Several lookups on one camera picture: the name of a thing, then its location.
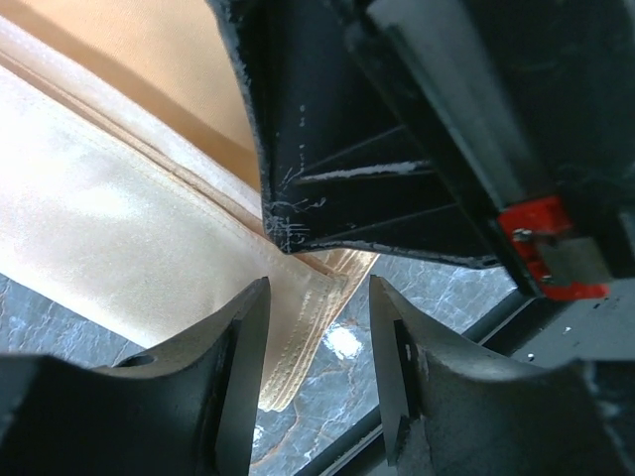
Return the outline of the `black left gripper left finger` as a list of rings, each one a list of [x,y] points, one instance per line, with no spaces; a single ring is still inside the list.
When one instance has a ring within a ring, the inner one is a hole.
[[[114,367],[1,359],[5,475],[245,475],[270,321],[259,279]]]

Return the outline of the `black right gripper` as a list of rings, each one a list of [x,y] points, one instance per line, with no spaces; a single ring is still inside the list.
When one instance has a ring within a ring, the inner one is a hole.
[[[345,42],[527,294],[634,275],[630,1],[345,1]]]

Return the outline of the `peach cloth napkin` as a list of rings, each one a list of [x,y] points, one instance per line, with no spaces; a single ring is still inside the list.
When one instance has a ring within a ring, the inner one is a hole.
[[[267,278],[279,412],[376,255],[282,253],[258,176],[205,2],[2,3],[2,273],[144,347]]]

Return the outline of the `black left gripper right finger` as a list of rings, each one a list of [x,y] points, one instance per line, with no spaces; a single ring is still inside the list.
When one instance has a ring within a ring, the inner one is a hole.
[[[401,475],[630,475],[634,365],[553,369],[489,350],[379,277],[370,323],[388,463]]]

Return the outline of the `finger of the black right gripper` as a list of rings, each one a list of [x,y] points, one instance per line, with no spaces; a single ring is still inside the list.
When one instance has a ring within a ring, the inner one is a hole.
[[[256,147],[265,235],[284,253],[352,248],[499,263],[435,170],[454,146],[424,104],[426,146],[363,71],[363,1],[213,1]]]

